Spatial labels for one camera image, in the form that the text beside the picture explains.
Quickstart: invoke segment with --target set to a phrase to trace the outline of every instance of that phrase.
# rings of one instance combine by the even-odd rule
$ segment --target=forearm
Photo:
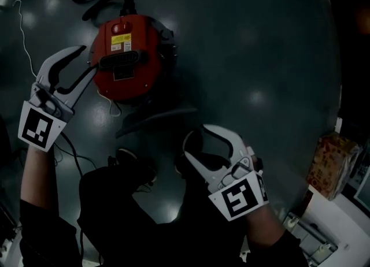
[[[29,147],[23,172],[21,199],[58,213],[53,149],[46,153]]]
[[[269,205],[260,207],[245,217],[246,234],[251,251],[273,246],[284,234],[282,223]]]

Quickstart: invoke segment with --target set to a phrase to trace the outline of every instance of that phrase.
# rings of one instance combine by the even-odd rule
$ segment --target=person
[[[198,145],[189,138],[183,150],[185,145],[187,150]],[[194,153],[211,166],[224,161]],[[204,179],[183,154],[175,161],[176,171],[186,180],[183,204],[173,222],[157,225],[132,197],[140,186],[155,181],[156,170],[127,149],[119,149],[116,159],[118,164],[83,175],[79,185],[77,222],[102,256],[103,266],[244,266],[240,251],[245,236],[250,249],[247,266],[308,265],[299,240],[284,230],[270,206],[228,222],[209,200]],[[24,266],[81,266],[76,228],[58,215],[52,149],[45,153],[29,147],[20,203]]]

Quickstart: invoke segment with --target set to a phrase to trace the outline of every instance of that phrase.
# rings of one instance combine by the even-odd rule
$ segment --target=yellow label
[[[131,41],[131,33],[118,36],[112,36],[112,45],[120,44],[123,42]]]

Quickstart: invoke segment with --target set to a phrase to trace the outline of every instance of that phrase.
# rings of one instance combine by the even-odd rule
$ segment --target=floor
[[[106,165],[117,148],[152,158],[158,181],[136,200],[158,223],[172,221],[182,203],[184,180],[173,169],[179,134],[200,123],[222,125],[241,134],[263,159],[271,204],[282,217],[302,198],[317,139],[332,130],[340,92],[339,50],[328,0],[135,0],[140,14],[152,16],[175,33],[175,72],[196,114],[173,118],[115,139],[123,116],[111,117],[109,104],[91,83],[65,129],[80,155]],[[0,10],[0,110],[13,149],[19,116],[34,77],[23,50],[16,7]],[[90,4],[71,0],[22,0],[25,43],[37,72],[50,55],[73,45],[89,46],[98,29],[81,16]],[[117,17],[105,10],[99,21]],[[82,54],[62,74],[68,85],[86,67]],[[70,150],[63,139],[57,143]],[[83,172],[93,169],[80,161]],[[22,168],[0,171],[0,200],[19,217]],[[79,175],[73,158],[57,166],[60,213],[77,226]],[[85,241],[86,258],[97,259]]]

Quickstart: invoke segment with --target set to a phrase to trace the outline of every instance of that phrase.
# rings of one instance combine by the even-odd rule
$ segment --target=cardboard box
[[[333,200],[342,192],[362,148],[333,132],[319,139],[307,182]]]

